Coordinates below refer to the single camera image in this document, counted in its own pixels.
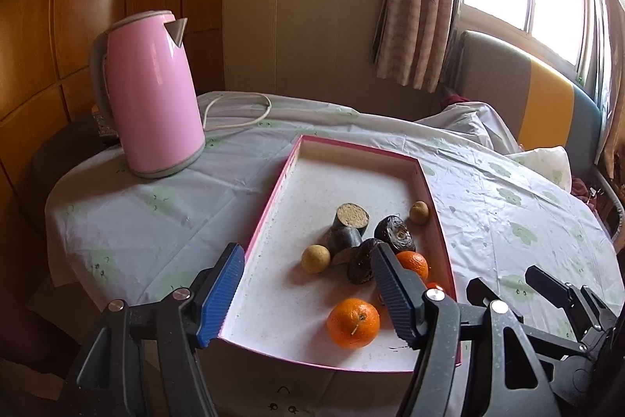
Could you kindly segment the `large orange tangerine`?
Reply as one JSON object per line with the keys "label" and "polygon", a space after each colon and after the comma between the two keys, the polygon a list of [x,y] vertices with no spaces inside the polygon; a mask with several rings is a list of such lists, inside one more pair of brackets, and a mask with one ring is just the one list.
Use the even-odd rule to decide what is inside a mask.
{"label": "large orange tangerine", "polygon": [[429,278],[429,265],[424,255],[415,251],[401,251],[396,255],[403,268],[416,273],[424,283]]}

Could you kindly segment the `large dark water chestnut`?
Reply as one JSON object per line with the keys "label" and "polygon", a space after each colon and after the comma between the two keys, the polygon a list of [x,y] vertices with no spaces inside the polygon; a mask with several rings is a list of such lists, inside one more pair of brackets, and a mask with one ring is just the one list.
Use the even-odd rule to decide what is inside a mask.
{"label": "large dark water chestnut", "polygon": [[376,238],[369,238],[362,241],[348,263],[348,269],[346,269],[346,276],[350,283],[363,285],[374,277],[371,265],[371,254],[374,249],[380,248],[383,245],[384,241]]}

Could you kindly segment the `yellow longan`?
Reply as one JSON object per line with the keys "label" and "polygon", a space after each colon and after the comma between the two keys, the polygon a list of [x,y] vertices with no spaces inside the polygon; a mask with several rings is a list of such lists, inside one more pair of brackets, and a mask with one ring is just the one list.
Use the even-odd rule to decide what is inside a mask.
{"label": "yellow longan", "polygon": [[332,255],[324,245],[309,245],[301,256],[301,267],[309,274],[318,274],[325,271],[330,262]]}
{"label": "yellow longan", "polygon": [[430,217],[430,209],[425,201],[417,200],[410,208],[410,220],[417,226],[424,226]]}

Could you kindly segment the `white green cloud tablecloth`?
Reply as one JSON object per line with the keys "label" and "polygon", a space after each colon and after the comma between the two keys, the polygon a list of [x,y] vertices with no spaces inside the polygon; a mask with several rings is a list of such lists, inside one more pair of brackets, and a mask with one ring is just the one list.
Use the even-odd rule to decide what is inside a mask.
{"label": "white green cloud tablecloth", "polygon": [[159,301],[229,242],[250,241],[296,141],[321,136],[425,166],[459,294],[481,278],[530,325],[565,339],[564,313],[525,283],[529,266],[590,287],[613,310],[623,306],[616,251],[588,206],[502,154],[423,123],[312,100],[277,96],[270,111],[242,94],[200,103],[221,130],[178,174],[140,179],[112,148],[55,185],[46,228],[56,284],[76,279],[98,306]]}

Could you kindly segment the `sheer curtain right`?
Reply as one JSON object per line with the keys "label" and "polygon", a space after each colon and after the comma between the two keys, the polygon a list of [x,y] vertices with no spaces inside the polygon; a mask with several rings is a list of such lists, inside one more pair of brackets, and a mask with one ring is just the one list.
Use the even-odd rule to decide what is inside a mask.
{"label": "sheer curtain right", "polygon": [[624,182],[624,0],[593,0],[598,21],[594,99],[601,113],[596,159],[612,182]]}

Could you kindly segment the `grey yellow blue sofa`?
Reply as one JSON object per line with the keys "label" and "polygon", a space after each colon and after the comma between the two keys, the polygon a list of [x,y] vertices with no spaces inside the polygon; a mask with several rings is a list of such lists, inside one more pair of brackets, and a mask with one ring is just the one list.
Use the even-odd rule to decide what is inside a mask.
{"label": "grey yellow blue sofa", "polygon": [[503,40],[466,30],[450,85],[461,96],[491,105],[524,149],[564,147],[572,175],[590,176],[601,113],[563,74]]}

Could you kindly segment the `white cloud pillow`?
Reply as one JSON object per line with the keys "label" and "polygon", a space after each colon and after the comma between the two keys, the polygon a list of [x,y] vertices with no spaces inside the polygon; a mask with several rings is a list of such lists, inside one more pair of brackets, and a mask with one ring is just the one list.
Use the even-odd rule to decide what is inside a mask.
{"label": "white cloud pillow", "polygon": [[509,154],[507,157],[537,172],[567,193],[572,190],[571,166],[564,147],[535,148]]}

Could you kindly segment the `pink white shallow box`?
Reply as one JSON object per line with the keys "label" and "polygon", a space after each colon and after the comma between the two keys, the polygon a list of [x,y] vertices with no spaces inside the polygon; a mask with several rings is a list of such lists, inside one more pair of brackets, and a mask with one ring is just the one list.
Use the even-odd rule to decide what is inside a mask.
{"label": "pink white shallow box", "polygon": [[[425,170],[415,157],[300,136],[249,242],[220,339],[269,358],[344,372],[410,372],[415,351],[396,335],[374,281],[354,283],[348,264],[381,221],[396,216],[426,258],[429,281],[454,296]],[[417,201],[430,208],[422,226],[409,219]],[[358,349],[338,346],[326,327],[330,312],[350,297],[369,302],[380,316],[378,335]]]}

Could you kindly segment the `pink electric kettle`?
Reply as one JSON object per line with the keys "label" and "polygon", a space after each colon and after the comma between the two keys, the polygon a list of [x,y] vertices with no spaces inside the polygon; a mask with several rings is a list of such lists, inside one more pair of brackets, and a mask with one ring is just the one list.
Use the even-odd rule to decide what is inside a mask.
{"label": "pink electric kettle", "polygon": [[204,150],[183,46],[186,23],[170,11],[142,12],[112,24],[91,45],[95,103],[141,178],[174,175]]}

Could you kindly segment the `small orange tangerine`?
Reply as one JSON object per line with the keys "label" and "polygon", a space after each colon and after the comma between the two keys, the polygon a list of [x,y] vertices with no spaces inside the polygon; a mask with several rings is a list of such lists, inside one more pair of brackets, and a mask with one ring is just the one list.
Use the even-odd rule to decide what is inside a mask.
{"label": "small orange tangerine", "polygon": [[380,329],[377,309],[362,299],[344,299],[329,314],[326,328],[332,341],[345,349],[371,344]]}

